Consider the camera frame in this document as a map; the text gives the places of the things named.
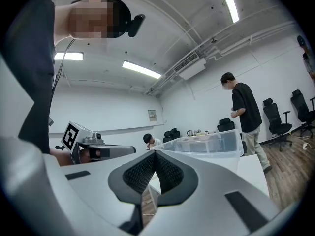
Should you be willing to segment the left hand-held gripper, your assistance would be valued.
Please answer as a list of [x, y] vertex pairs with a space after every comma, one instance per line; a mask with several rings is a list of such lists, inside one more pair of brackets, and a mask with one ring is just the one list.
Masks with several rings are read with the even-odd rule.
[[109, 160], [136, 153], [133, 146], [105, 145], [101, 134], [69, 122], [61, 143], [70, 152], [74, 164], [86, 163], [84, 156], [88, 154], [89, 162]]

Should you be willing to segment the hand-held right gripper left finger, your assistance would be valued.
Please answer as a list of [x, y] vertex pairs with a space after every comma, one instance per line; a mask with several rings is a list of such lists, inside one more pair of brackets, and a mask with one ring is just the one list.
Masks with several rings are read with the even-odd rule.
[[108, 186], [105, 163], [60, 167], [28, 142], [0, 137], [0, 188], [36, 236], [156, 236], [141, 205], [121, 202]]

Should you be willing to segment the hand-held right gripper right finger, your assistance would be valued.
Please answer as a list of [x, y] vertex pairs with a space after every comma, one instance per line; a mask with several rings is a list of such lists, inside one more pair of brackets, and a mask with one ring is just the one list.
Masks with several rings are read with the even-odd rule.
[[182, 182], [163, 197], [140, 236], [289, 236], [299, 203], [279, 210], [270, 199], [256, 156], [242, 157], [237, 171], [182, 154], [165, 152], [183, 163]]

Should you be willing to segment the clear plastic storage bin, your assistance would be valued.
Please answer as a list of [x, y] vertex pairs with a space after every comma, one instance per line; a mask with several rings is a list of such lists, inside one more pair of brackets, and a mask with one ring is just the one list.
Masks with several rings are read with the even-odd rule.
[[223, 166], [236, 173], [240, 157], [244, 155], [238, 130], [228, 130], [209, 135], [182, 137], [155, 146], [152, 149], [170, 151]]

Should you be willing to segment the person's left forearm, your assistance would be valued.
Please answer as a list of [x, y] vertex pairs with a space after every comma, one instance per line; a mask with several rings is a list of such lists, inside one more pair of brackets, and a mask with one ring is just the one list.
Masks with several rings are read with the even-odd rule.
[[50, 148], [50, 154], [56, 157], [60, 166], [69, 166], [73, 164], [71, 155], [67, 151], [61, 151], [61, 150]]

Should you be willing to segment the person's left hand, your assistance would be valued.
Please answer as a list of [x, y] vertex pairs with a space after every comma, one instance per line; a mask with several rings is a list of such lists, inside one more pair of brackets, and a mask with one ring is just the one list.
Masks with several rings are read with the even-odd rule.
[[80, 150], [80, 162], [81, 163], [90, 163], [92, 162], [90, 158], [90, 150], [88, 148], [84, 148]]

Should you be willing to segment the wooden-top desk with white legs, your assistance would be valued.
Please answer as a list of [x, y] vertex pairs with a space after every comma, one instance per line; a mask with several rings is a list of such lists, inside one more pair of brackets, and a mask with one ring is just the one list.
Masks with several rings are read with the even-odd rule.
[[201, 141], [210, 141], [215, 140], [221, 137], [220, 133], [217, 132], [195, 132], [193, 131], [193, 136], [188, 136], [187, 133], [185, 133], [185, 136], [180, 138], [180, 141], [182, 142], [201, 142]]

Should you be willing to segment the ceiling light panel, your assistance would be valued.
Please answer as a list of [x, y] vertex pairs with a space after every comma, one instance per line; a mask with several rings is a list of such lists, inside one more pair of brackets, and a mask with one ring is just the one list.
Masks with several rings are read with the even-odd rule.
[[54, 60], [75, 60], [83, 61], [84, 54], [81, 52], [57, 52]]
[[131, 62], [126, 61], [126, 60], [123, 62], [122, 67], [125, 68], [125, 69], [129, 69], [129, 70], [135, 71], [135, 72], [139, 72], [141, 74], [145, 74], [145, 75], [153, 77], [155, 79], [159, 79], [161, 77], [161, 74], [159, 74], [157, 72], [154, 72], [152, 70], [149, 70], [149, 69], [147, 69], [145, 67], [142, 67], [140, 65], [131, 63]]
[[225, 0], [225, 3], [228, 7], [231, 19], [233, 23], [236, 23], [239, 21], [239, 15], [237, 11], [237, 7], [234, 0]]

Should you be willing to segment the white air conditioner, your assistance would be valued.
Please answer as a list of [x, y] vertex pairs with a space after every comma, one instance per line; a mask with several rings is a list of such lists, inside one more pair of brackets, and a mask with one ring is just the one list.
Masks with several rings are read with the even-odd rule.
[[190, 56], [176, 65], [173, 70], [182, 79], [188, 80], [205, 69], [206, 60], [200, 58], [197, 53]]

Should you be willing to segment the white ceiling pipe bundle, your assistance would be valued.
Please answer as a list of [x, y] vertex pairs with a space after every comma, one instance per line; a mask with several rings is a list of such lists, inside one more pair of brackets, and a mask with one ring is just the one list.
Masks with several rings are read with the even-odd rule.
[[293, 20], [288, 20], [269, 27], [259, 28], [257, 30], [243, 27], [240, 29], [226, 28], [218, 34], [206, 39], [200, 45], [195, 47], [184, 55], [179, 61], [172, 65], [158, 79], [144, 95], [157, 95], [173, 78], [179, 76], [180, 73], [187, 70], [190, 66], [199, 60], [209, 61], [211, 59], [219, 60], [228, 54], [231, 54], [247, 45], [251, 45], [264, 38], [272, 36], [275, 33], [287, 30], [296, 26]]

